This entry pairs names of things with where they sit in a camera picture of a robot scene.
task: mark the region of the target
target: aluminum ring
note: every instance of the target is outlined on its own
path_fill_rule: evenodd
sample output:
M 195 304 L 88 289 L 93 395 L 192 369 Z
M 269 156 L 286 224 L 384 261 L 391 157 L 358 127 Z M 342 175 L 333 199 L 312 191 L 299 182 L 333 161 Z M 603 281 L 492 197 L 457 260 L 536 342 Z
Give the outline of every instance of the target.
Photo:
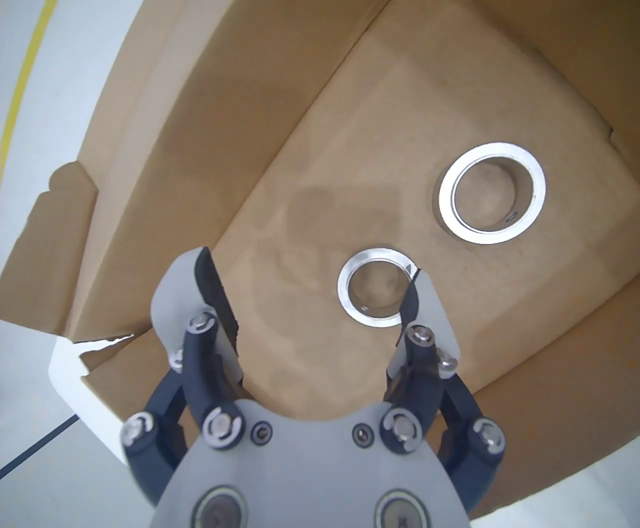
M 460 216 L 456 207 L 456 190 L 471 167 L 487 160 L 509 172 L 515 183 L 516 198 L 501 220 L 490 227 L 478 229 Z M 435 192 L 435 213 L 451 234 L 474 244 L 499 244 L 515 238 L 534 223 L 542 210 L 547 185 L 542 167 L 530 152 L 512 143 L 486 143 L 455 160 Z
M 390 248 L 370 248 L 360 251 L 360 253 L 356 253 L 352 258 L 347 260 L 338 276 L 338 299 L 340 299 L 340 304 L 353 319 L 367 326 L 386 328 L 400 324 L 400 312 L 388 317 L 372 317 L 363 313 L 366 307 L 358 308 L 351 300 L 349 283 L 356 271 L 370 262 L 389 262 L 401 269 L 409 281 L 413 279 L 413 276 L 418 271 L 413 261 L 399 251 Z

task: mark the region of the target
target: white surface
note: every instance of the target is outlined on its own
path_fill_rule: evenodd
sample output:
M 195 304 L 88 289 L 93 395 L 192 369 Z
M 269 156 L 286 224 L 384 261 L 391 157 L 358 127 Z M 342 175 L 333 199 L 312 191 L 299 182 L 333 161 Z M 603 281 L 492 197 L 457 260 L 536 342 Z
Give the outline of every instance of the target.
M 80 354 L 98 350 L 117 341 L 73 344 L 58 337 L 49 364 L 49 379 L 62 399 L 74 410 L 95 436 L 124 463 L 120 445 L 120 420 L 82 381 L 87 371 Z
M 0 512 L 3 528 L 144 528 L 154 509 L 76 422 L 0 480 Z
M 0 467 L 73 416 L 47 375 L 55 341 L 0 321 Z

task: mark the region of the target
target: cardboard box wall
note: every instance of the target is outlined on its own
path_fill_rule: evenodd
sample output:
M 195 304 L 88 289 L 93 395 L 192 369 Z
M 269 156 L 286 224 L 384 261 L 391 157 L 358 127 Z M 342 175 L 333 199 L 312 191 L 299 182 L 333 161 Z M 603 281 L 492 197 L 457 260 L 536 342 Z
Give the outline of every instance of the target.
M 508 434 L 485 513 L 638 434 L 640 189 L 609 137 L 633 167 L 640 17 L 631 2 L 385 3 L 143 3 L 79 162 L 52 177 L 5 267 L 0 314 L 74 340 L 143 334 L 86 357 L 124 418 L 166 372 L 145 333 L 157 281 L 215 246 L 249 390 L 329 418 L 380 398 L 397 337 L 344 315 L 337 273 L 395 245 L 434 280 L 461 375 Z M 429 197 L 493 140 L 538 157 L 547 202 L 517 240 L 470 247 Z

